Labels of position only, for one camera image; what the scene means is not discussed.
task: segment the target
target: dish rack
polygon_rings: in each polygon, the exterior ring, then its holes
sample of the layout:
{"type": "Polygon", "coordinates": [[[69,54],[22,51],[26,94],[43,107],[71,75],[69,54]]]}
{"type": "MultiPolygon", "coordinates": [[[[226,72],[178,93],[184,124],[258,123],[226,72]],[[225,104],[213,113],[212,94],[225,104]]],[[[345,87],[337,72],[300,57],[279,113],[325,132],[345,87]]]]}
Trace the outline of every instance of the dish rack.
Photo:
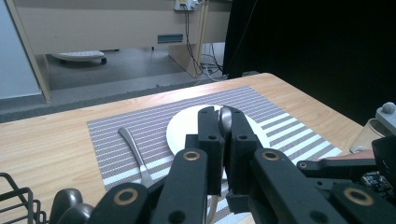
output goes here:
{"type": "Polygon", "coordinates": [[[47,215],[41,211],[41,202],[35,200],[29,188],[18,188],[9,174],[0,173],[0,220],[2,223],[47,223],[47,215]]]}

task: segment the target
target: striped placemat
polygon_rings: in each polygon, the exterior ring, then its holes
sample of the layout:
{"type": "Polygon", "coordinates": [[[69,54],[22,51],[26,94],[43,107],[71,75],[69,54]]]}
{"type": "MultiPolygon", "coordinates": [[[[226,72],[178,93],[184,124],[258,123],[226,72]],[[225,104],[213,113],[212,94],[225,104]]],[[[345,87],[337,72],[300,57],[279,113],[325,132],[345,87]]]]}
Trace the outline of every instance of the striped placemat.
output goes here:
{"type": "MultiPolygon", "coordinates": [[[[336,156],[341,152],[250,87],[243,87],[89,121],[93,148],[106,190],[120,183],[140,181],[137,163],[118,134],[119,127],[131,132],[151,176],[158,180],[168,174],[174,158],[166,142],[167,124],[177,112],[193,105],[229,105],[243,111],[264,129],[271,148],[281,150],[294,163],[336,156]]],[[[227,191],[227,183],[224,182],[223,197],[227,191]]],[[[215,216],[217,223],[235,223],[248,215],[230,214],[223,197],[215,216]]]]}

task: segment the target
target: dark curtain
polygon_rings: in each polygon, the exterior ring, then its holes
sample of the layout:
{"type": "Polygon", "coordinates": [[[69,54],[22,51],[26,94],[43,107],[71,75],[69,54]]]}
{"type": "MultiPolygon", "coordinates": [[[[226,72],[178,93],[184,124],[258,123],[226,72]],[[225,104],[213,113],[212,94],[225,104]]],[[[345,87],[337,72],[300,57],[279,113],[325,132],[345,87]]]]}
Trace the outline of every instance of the dark curtain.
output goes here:
{"type": "Polygon", "coordinates": [[[396,102],[391,1],[233,0],[223,74],[272,73],[364,125],[396,102]]]}

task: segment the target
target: floor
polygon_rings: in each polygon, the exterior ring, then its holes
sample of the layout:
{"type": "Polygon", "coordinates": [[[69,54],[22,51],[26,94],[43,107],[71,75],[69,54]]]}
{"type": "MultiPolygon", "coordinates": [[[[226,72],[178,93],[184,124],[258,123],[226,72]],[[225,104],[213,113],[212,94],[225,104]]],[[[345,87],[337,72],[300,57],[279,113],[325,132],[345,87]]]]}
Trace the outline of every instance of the floor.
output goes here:
{"type": "MultiPolygon", "coordinates": [[[[204,45],[202,63],[222,64],[224,43],[204,45]]],[[[168,47],[104,51],[107,63],[60,61],[48,55],[51,100],[42,95],[0,100],[0,116],[29,109],[71,104],[100,97],[142,91],[157,87],[209,80],[209,76],[190,76],[169,55],[168,47]]],[[[208,65],[215,80],[224,80],[216,66],[208,65]]]]}

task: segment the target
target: electrical outlet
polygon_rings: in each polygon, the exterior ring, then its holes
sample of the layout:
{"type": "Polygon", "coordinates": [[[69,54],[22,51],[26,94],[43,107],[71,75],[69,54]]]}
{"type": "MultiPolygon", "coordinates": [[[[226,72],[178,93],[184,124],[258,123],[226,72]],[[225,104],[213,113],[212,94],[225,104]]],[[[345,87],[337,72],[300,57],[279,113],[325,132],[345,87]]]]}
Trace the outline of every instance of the electrical outlet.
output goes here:
{"type": "Polygon", "coordinates": [[[198,0],[175,0],[174,10],[176,11],[193,11],[198,7],[198,0]]]}

